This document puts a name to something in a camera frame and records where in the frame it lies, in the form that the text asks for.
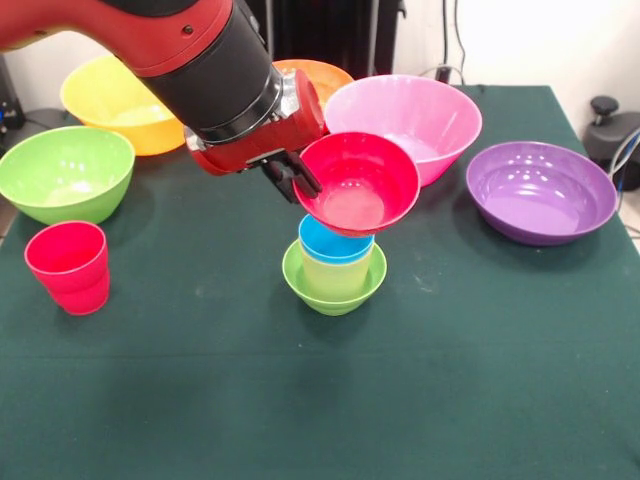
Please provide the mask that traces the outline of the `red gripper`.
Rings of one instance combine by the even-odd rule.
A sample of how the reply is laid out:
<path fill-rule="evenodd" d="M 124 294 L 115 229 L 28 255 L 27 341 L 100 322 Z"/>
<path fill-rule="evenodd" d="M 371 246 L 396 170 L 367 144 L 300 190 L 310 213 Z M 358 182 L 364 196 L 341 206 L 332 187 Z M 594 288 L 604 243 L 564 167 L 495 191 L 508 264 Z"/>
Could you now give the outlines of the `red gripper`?
<path fill-rule="evenodd" d="M 295 70 L 283 75 L 277 113 L 279 118 L 272 118 L 251 133 L 224 144 L 207 144 L 186 127 L 186 146 L 192 158 L 214 176 L 240 172 L 256 159 L 285 150 L 285 163 L 289 169 L 281 161 L 265 160 L 261 164 L 265 177 L 291 204 L 297 203 L 293 183 L 306 197 L 317 197 L 322 192 L 320 182 L 293 152 L 319 139 L 325 130 L 318 94 L 305 72 Z"/>

